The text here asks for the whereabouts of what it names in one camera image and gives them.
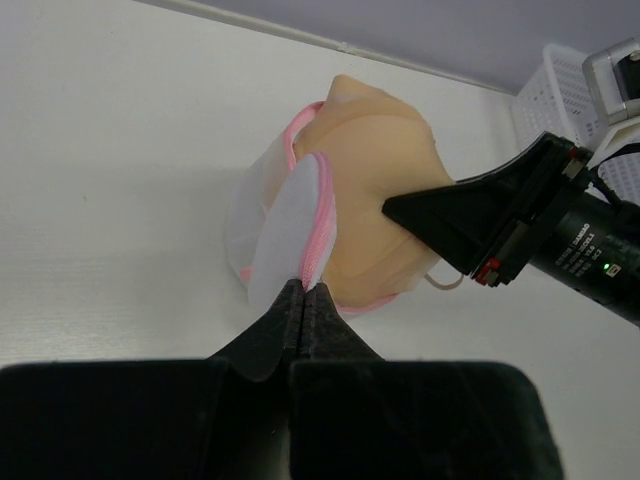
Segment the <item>white plastic basket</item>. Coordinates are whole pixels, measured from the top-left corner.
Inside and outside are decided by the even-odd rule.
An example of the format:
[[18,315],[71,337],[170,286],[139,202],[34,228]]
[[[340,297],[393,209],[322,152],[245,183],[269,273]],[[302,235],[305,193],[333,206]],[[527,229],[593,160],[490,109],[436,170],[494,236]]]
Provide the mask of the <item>white plastic basket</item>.
[[[582,73],[586,58],[584,53],[559,45],[544,48],[542,65],[511,105],[520,150],[547,131],[596,150],[593,160],[597,163],[613,153],[614,144],[619,147],[640,141],[640,125],[626,128],[628,134],[622,144],[614,141],[617,137],[614,130],[621,125],[609,131],[601,126]],[[620,197],[640,203],[639,154],[607,162],[600,168],[600,174]]]
[[551,44],[543,58],[511,105],[518,146],[524,150],[547,131],[593,148],[600,122],[582,73],[587,55]]

